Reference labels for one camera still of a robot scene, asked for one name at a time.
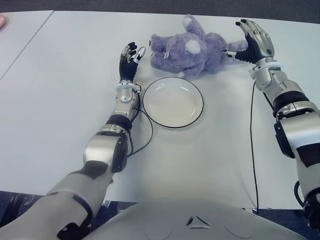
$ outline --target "table surface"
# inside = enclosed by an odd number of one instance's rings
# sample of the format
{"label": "table surface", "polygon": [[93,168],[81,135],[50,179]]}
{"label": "table surface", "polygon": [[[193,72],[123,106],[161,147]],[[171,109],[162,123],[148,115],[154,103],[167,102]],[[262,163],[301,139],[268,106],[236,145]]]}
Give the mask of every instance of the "table surface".
{"label": "table surface", "polygon": [[[206,32],[227,42],[244,39],[235,17],[197,16]],[[55,11],[0,82],[0,189],[44,195],[83,165],[83,149],[115,107],[118,62],[125,44],[148,46],[152,34],[184,32],[183,15]],[[320,106],[320,25],[254,19],[271,36],[288,77]],[[150,66],[150,49],[136,79],[146,89],[175,76]],[[168,129],[154,124],[154,138],[114,176],[106,199],[138,202],[154,197],[198,197],[254,208],[250,145],[251,64],[223,67],[192,81],[204,109],[193,124]],[[260,208],[298,209],[294,159],[282,155],[275,120],[261,92],[253,107],[253,144]],[[150,126],[133,124],[142,146]]]}
{"label": "table surface", "polygon": [[0,28],[0,80],[53,11],[6,12]]}

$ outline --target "black cable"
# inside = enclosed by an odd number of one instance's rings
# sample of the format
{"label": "black cable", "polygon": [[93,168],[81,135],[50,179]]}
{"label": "black cable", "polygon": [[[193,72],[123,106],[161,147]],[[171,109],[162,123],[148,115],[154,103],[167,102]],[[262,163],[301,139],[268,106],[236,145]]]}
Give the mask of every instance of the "black cable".
{"label": "black cable", "polygon": [[[140,96],[139,96],[139,93],[137,94],[137,98],[138,98],[138,110],[140,109]],[[136,114],[134,115],[134,117],[132,118],[132,123],[134,122],[134,120],[136,119],[136,117],[138,116],[138,114],[139,114],[139,111],[136,111]]]}
{"label": "black cable", "polygon": [[134,143],[132,142],[131,131],[129,131],[129,140],[130,140],[130,145],[131,145],[131,152],[129,153],[129,155],[131,155],[134,152]]}
{"label": "black cable", "polygon": [[293,188],[293,192],[294,192],[294,196],[295,199],[298,201],[298,203],[300,204],[301,207],[304,207],[304,202],[301,200],[299,193],[298,193],[298,188],[300,186],[300,182],[296,181],[294,188]]}
{"label": "black cable", "polygon": [[252,155],[253,176],[254,176],[254,184],[255,184],[255,194],[256,194],[256,214],[259,215],[259,195],[258,195],[258,185],[257,185],[256,167],[255,167],[254,144],[253,144],[253,140],[252,140],[252,113],[253,113],[253,105],[254,105],[255,86],[256,86],[256,82],[254,82],[254,84],[253,84],[252,97],[251,97],[250,141],[251,141],[251,155]]}
{"label": "black cable", "polygon": [[[140,96],[139,96],[139,93],[137,94],[137,98],[138,98],[138,108],[136,108],[137,111],[136,111],[136,114],[134,115],[134,117],[133,117],[133,119],[131,121],[132,123],[134,122],[134,120],[136,119],[136,117],[139,114],[139,109],[140,109]],[[134,152],[134,144],[132,142],[131,131],[129,131],[128,135],[129,135],[129,140],[130,140],[130,145],[131,145],[131,152],[129,153],[128,156],[131,156],[132,153]]]}
{"label": "black cable", "polygon": [[142,112],[142,113],[148,118],[149,123],[150,123],[150,126],[151,126],[151,136],[150,136],[149,141],[148,141],[144,146],[140,147],[138,150],[136,150],[136,151],[134,151],[134,152],[131,152],[131,153],[128,155],[128,157],[132,156],[133,154],[136,154],[137,152],[141,151],[141,150],[144,149],[146,146],[148,146],[148,144],[151,142],[151,140],[152,140],[152,138],[153,138],[153,136],[154,136],[154,126],[153,126],[153,124],[152,124],[152,122],[151,122],[150,117],[149,117],[144,111],[142,111],[141,109],[138,109],[138,112]]}
{"label": "black cable", "polygon": [[267,94],[264,92],[263,95],[264,95],[266,101],[268,102],[268,104],[270,105],[270,107],[272,108],[272,110],[274,111],[275,108],[274,108],[274,106],[272,105],[272,103],[270,102],[269,98],[267,97]]}

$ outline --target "stuffed toy tail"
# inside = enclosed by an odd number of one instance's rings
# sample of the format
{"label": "stuffed toy tail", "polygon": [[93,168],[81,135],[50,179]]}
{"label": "stuffed toy tail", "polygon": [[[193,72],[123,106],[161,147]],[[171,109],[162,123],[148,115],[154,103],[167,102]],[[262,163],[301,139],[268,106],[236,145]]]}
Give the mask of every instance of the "stuffed toy tail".
{"label": "stuffed toy tail", "polygon": [[[240,40],[240,41],[235,41],[235,42],[230,42],[227,44],[227,49],[229,51],[235,51],[235,52],[239,52],[239,51],[244,51],[248,48],[248,42],[246,40]],[[228,56],[224,57],[224,64],[239,64],[242,61],[238,60],[238,59],[234,59]]]}

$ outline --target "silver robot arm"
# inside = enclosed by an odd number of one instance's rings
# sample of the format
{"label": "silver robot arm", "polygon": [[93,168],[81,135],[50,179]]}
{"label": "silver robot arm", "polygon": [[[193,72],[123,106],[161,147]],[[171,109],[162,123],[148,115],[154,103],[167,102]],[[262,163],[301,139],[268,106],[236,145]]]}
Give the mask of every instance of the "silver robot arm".
{"label": "silver robot arm", "polygon": [[276,118],[274,129],[283,154],[295,158],[304,197],[303,210],[310,227],[320,231],[320,112],[297,83],[287,78],[274,59],[270,36],[255,22],[236,22],[248,49],[225,51],[228,57],[255,64],[250,71],[256,87],[266,96]]}
{"label": "silver robot arm", "polygon": [[83,154],[84,166],[71,172],[37,201],[25,214],[0,228],[8,240],[80,239],[91,231],[115,173],[127,163],[128,136],[138,113],[141,87],[133,83],[139,61],[134,42],[120,56],[120,82],[116,86],[116,107],[109,120],[89,140]]}

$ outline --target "purple stuffed animal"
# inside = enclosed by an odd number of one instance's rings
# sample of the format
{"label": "purple stuffed animal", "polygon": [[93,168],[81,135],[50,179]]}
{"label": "purple stuffed animal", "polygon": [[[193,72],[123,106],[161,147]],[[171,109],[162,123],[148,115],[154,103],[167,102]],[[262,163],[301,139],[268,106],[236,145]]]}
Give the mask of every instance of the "purple stuffed animal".
{"label": "purple stuffed animal", "polygon": [[217,71],[223,65],[237,61],[225,56],[223,50],[243,51],[248,47],[245,40],[227,43],[217,33],[206,34],[192,15],[184,17],[183,26],[185,33],[167,37],[151,36],[153,67],[190,79],[203,70]]}

